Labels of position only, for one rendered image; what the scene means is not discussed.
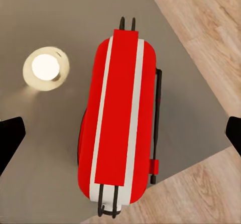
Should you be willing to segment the radio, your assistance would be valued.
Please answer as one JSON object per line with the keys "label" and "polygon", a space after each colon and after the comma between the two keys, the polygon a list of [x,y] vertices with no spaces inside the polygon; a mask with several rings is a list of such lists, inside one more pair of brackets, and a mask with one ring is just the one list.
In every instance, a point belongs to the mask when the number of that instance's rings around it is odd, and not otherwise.
{"label": "radio", "polygon": [[[98,216],[121,212],[138,201],[148,176],[156,185],[159,160],[156,146],[162,89],[162,70],[156,69],[151,44],[132,30],[119,30],[97,47],[89,98],[79,133],[78,185],[90,201],[98,202]],[[154,156],[150,159],[155,75],[156,108]]]}

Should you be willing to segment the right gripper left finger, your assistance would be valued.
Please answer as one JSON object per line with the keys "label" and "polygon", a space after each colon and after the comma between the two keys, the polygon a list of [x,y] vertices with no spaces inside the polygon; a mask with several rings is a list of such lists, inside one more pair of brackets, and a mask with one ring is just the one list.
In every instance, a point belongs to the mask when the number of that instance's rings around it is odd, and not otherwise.
{"label": "right gripper left finger", "polygon": [[0,122],[0,176],[25,136],[22,117]]}

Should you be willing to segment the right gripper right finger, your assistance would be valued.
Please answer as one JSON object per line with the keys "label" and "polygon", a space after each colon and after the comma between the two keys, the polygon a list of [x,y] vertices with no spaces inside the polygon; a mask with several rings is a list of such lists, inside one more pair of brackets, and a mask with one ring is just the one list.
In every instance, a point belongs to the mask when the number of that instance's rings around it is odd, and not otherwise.
{"label": "right gripper right finger", "polygon": [[225,133],[241,156],[241,118],[230,117]]}

